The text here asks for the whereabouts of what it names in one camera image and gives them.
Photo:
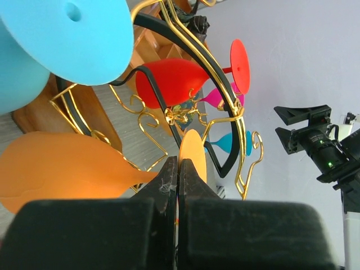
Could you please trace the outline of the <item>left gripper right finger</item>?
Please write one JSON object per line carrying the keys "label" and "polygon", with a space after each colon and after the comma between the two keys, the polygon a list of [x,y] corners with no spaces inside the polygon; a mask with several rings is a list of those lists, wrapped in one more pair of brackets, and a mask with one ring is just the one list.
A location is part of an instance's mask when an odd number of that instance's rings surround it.
{"label": "left gripper right finger", "polygon": [[179,269],[335,269],[320,215],[291,202],[223,200],[181,163]]}

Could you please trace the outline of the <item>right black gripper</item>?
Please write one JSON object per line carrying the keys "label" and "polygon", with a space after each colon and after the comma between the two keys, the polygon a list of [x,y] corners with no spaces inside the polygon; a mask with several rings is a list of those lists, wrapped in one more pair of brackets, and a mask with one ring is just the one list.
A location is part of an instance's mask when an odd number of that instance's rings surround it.
{"label": "right black gripper", "polygon": [[322,183],[349,183],[359,177],[359,130],[342,131],[345,125],[331,122],[327,105],[273,108],[286,125],[307,121],[304,128],[275,132],[287,154],[305,151],[321,172]]}

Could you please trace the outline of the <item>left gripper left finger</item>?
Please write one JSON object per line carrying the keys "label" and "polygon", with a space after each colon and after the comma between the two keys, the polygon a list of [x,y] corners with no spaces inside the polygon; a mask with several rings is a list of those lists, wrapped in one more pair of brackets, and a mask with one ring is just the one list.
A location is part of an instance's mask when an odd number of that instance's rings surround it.
{"label": "left gripper left finger", "polygon": [[173,269],[178,159],[128,199],[38,200],[15,215],[2,269]]}

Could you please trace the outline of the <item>blue wine glass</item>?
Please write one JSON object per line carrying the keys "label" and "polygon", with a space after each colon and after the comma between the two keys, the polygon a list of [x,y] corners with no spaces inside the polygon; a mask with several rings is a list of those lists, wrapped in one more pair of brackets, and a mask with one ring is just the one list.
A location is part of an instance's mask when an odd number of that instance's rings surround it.
{"label": "blue wine glass", "polygon": [[[253,151],[253,143],[252,143],[251,132],[248,130],[246,131],[245,139],[246,139],[245,152],[246,152],[247,156],[250,156]],[[219,140],[210,142],[210,144],[213,146],[218,146],[224,152],[229,154],[231,152],[231,148],[232,148],[232,133],[228,133],[228,134],[224,135],[223,137],[221,137]]]}
{"label": "blue wine glass", "polygon": [[51,74],[85,86],[114,81],[133,43],[126,1],[2,1],[1,113],[32,102]]}

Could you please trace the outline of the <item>pink wine glass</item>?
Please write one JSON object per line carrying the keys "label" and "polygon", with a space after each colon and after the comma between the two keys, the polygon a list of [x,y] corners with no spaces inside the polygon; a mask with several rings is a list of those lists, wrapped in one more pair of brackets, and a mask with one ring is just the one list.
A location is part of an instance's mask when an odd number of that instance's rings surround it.
{"label": "pink wine glass", "polygon": [[[231,83],[231,87],[233,92],[236,94],[242,106],[245,104],[245,96],[240,93],[238,87],[235,82]],[[224,101],[222,96],[217,88],[214,88],[206,97],[199,100],[199,102],[207,102],[212,107],[217,108],[219,111],[224,110]]]}

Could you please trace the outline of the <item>red wine glass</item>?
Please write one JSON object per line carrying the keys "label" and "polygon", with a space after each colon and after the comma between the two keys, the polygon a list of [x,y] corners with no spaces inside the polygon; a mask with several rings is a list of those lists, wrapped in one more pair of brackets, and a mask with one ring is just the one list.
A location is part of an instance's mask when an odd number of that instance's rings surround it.
{"label": "red wine glass", "polygon": [[[230,67],[224,73],[231,73],[241,94],[250,88],[250,64],[244,44],[235,39],[230,49]],[[183,58],[166,58],[143,65],[150,69],[166,105],[174,106],[187,101],[189,94],[196,95],[210,75],[197,63]],[[147,76],[136,72],[137,93],[151,109],[160,107]]]}

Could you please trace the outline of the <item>orange wine glass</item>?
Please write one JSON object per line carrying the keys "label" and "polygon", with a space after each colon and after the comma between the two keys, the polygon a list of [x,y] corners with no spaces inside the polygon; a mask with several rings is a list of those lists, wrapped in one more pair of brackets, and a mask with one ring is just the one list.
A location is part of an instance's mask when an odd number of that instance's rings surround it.
{"label": "orange wine glass", "polygon": [[119,198],[157,175],[132,167],[99,139],[30,132],[1,154],[1,204],[16,214],[34,200]]}

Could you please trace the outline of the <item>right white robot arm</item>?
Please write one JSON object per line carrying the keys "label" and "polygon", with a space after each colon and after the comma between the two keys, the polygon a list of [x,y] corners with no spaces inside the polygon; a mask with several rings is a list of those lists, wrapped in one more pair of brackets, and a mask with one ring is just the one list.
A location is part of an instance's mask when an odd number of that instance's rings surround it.
{"label": "right white robot arm", "polygon": [[349,112],[343,124],[334,124],[327,105],[274,110],[286,125],[308,122],[301,129],[275,131],[287,154],[305,151],[321,172],[317,180],[340,191],[345,269],[359,269],[359,130],[352,130],[359,115]]}

